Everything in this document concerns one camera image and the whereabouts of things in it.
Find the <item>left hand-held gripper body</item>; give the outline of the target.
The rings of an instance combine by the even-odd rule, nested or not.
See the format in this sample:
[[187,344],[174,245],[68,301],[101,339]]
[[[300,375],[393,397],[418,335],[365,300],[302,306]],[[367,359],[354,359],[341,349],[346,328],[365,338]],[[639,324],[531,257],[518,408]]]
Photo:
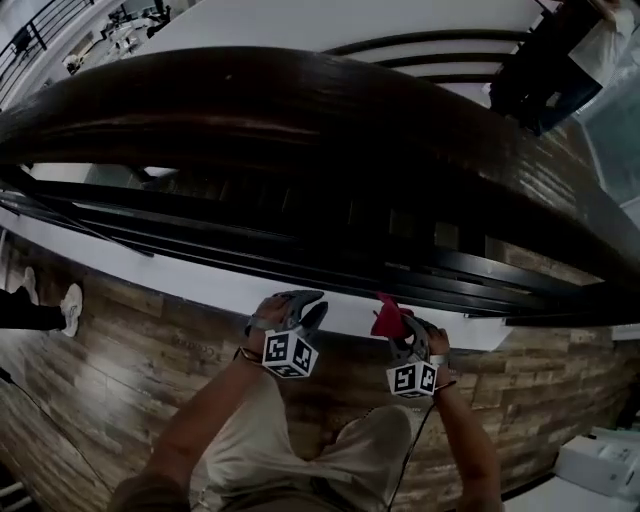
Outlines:
[[315,332],[306,335],[301,320],[291,327],[265,330],[262,366],[282,379],[308,378],[319,355],[311,344]]

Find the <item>stair balustrade with wooden rails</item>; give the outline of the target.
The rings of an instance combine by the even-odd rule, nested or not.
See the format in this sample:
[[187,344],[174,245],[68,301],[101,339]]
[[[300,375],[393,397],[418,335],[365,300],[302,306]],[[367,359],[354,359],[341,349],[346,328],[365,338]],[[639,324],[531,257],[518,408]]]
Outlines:
[[484,85],[531,37],[504,29],[443,29],[365,39],[327,55],[372,63],[438,85]]

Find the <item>pink cloth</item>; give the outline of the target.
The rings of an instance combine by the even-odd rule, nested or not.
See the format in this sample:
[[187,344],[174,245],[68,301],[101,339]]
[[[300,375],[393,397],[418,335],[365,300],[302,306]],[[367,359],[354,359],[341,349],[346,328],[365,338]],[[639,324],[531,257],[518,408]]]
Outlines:
[[392,339],[406,339],[411,335],[411,329],[406,324],[404,317],[413,317],[414,312],[407,308],[401,308],[390,296],[378,293],[377,298],[382,307],[379,312],[374,312],[376,319],[370,334],[377,337]]

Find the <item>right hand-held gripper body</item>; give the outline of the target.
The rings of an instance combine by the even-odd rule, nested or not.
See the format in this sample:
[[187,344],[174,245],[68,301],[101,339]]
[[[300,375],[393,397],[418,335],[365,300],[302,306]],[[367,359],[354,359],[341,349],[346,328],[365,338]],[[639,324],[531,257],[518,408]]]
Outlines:
[[392,365],[387,369],[387,381],[391,394],[402,398],[433,396],[437,366],[430,362],[429,348],[407,345],[402,349],[391,343],[390,349]]

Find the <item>white appliance with red label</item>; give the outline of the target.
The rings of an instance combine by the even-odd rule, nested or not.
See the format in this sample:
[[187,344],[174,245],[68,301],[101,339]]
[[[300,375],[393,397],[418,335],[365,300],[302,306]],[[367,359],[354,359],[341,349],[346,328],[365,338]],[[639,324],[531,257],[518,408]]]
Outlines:
[[601,433],[577,436],[560,448],[553,472],[589,491],[640,501],[640,441]]

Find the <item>person's left forearm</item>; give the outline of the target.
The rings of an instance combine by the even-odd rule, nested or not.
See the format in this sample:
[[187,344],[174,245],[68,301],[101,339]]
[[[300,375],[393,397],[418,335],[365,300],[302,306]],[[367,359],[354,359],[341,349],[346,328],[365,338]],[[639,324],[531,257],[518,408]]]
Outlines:
[[243,357],[234,359],[172,416],[144,471],[187,489],[208,446],[264,374],[261,366]]

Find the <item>person's right hand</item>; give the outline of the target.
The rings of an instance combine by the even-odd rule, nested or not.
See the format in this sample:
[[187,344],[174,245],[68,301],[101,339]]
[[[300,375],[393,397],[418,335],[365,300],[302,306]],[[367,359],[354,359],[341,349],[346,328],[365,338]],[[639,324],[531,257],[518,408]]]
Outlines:
[[426,332],[431,356],[447,355],[450,352],[449,338],[444,328],[428,327]]

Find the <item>person's right forearm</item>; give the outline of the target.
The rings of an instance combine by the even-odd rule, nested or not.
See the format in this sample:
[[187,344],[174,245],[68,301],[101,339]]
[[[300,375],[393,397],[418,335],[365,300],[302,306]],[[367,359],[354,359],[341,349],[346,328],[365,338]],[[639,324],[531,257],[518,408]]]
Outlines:
[[438,386],[434,402],[462,482],[457,512],[504,512],[499,458],[481,422],[453,381]]

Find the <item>black mezzanine guardrail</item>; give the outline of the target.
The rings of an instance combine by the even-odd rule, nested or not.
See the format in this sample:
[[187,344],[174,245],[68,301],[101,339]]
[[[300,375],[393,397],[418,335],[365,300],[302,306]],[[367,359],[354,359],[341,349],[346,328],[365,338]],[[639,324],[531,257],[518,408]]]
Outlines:
[[57,36],[96,0],[50,0],[0,48],[0,108]]

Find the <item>person's khaki shirt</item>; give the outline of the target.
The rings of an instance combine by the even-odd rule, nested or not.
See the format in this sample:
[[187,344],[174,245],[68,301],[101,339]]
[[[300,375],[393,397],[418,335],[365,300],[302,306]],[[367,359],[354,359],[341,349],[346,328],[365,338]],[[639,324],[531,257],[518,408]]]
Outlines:
[[[140,475],[114,491],[107,512],[193,512],[187,492],[160,475]],[[365,512],[320,479],[301,486],[263,488],[224,498],[218,512]]]

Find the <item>dark wooden staircase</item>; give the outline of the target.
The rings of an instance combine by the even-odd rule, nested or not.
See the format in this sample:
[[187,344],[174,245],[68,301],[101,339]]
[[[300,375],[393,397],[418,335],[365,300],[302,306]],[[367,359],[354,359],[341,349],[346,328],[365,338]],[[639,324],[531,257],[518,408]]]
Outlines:
[[348,192],[316,188],[285,178],[148,167],[131,169],[126,185],[305,221],[322,220],[329,225],[348,226],[369,234],[392,235],[453,250],[465,249],[478,256],[503,257],[501,244],[489,241],[483,234],[421,218],[406,210],[378,205]]

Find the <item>dark wooden railing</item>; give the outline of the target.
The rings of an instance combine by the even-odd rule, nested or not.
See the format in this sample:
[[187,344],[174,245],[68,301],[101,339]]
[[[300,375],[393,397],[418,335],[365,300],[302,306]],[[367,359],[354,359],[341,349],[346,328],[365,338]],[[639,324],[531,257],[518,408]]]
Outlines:
[[[285,178],[477,232],[503,257],[130,188],[134,168]],[[200,48],[122,60],[0,113],[0,212],[130,281],[198,265],[212,304],[385,293],[510,326],[640,323],[640,229],[561,147],[450,93],[318,53]]]

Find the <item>person's left hand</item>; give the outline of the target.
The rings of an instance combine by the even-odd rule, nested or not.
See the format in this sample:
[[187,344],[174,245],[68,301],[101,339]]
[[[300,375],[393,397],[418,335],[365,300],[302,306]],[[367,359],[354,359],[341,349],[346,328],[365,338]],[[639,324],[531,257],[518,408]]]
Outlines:
[[250,327],[261,330],[277,330],[288,315],[290,295],[274,295],[265,298],[250,320]]

